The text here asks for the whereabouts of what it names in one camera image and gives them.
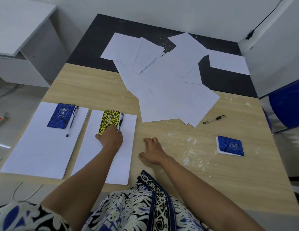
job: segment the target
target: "white wall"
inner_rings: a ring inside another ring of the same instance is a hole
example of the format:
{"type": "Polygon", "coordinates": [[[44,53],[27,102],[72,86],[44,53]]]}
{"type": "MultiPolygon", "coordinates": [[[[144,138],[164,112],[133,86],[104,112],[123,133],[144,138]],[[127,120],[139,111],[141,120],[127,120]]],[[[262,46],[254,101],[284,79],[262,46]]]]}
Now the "white wall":
{"type": "Polygon", "coordinates": [[[245,55],[258,96],[299,79],[299,0],[294,0],[245,55]]]}
{"type": "Polygon", "coordinates": [[[97,13],[239,42],[280,0],[38,1],[58,6],[55,28],[63,45],[72,52],[97,13]]]}

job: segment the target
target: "blue and white dress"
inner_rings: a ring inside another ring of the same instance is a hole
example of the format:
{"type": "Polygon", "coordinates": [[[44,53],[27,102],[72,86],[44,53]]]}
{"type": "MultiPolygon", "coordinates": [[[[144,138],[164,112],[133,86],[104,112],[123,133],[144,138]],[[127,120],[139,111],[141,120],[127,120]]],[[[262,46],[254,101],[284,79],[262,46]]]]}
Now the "blue and white dress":
{"type": "MultiPolygon", "coordinates": [[[[6,230],[72,231],[59,214],[25,201],[0,206],[0,231],[6,230]]],[[[142,171],[128,190],[113,192],[101,202],[82,228],[88,230],[205,231],[208,228],[142,171]]]]}

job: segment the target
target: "pen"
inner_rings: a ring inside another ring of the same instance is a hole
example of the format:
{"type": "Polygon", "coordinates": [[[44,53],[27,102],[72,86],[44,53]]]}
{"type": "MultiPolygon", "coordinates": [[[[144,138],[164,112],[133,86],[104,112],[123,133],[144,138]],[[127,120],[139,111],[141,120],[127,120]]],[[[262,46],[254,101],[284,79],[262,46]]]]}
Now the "pen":
{"type": "Polygon", "coordinates": [[[203,122],[203,124],[207,124],[207,123],[210,123],[210,122],[213,122],[213,121],[219,120],[219,119],[221,119],[221,118],[225,118],[225,117],[226,117],[225,115],[222,115],[222,116],[216,117],[216,118],[213,119],[213,120],[209,120],[209,121],[203,122]]]}
{"type": "Polygon", "coordinates": [[[70,129],[71,129],[71,126],[72,126],[72,124],[73,124],[74,118],[75,118],[75,116],[77,115],[77,111],[78,111],[78,109],[79,109],[78,106],[76,106],[76,107],[74,108],[74,111],[73,111],[73,114],[72,114],[72,115],[73,115],[73,118],[72,118],[72,121],[71,121],[71,124],[70,124],[70,127],[69,127],[69,131],[68,131],[68,134],[66,135],[66,137],[69,136],[70,129]]]}
{"type": "Polygon", "coordinates": [[[119,121],[119,123],[118,123],[117,132],[120,131],[120,127],[122,126],[123,119],[124,119],[124,114],[123,114],[123,113],[120,113],[120,121],[119,121]]]}

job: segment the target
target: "forearm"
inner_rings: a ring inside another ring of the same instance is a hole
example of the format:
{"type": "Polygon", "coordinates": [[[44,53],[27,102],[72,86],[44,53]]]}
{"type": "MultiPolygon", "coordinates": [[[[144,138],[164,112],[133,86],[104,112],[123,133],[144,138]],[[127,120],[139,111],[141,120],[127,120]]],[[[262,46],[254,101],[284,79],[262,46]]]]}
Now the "forearm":
{"type": "Polygon", "coordinates": [[[51,192],[41,205],[60,214],[73,231],[81,230],[96,202],[116,154],[113,147],[104,147],[86,166],[51,192]]]}
{"type": "Polygon", "coordinates": [[[210,228],[263,230],[248,214],[219,191],[169,157],[161,163],[190,211],[210,228]]]}

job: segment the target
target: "wooden table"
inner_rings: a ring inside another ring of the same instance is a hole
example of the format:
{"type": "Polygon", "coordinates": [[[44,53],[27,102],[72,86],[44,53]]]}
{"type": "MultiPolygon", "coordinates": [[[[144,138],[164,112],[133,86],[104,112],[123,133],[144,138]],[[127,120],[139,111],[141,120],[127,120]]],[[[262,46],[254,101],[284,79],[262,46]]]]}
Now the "wooden table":
{"type": "MultiPolygon", "coordinates": [[[[116,72],[66,64],[44,96],[44,102],[73,103],[90,110],[116,109],[137,115],[129,184],[141,170],[153,175],[171,194],[178,196],[160,167],[142,162],[144,137],[157,137],[167,154],[246,210],[298,215],[299,208],[275,142],[257,98],[216,92],[220,99],[204,120],[225,119],[196,128],[180,120],[142,123],[138,99],[125,88],[116,72]],[[217,153],[216,136],[240,139],[244,157],[217,153]]],[[[70,177],[90,115],[81,131],[63,180],[70,177]]],[[[0,173],[0,177],[44,184],[63,180],[0,173]]],[[[128,186],[105,184],[103,191],[128,186]]]]}

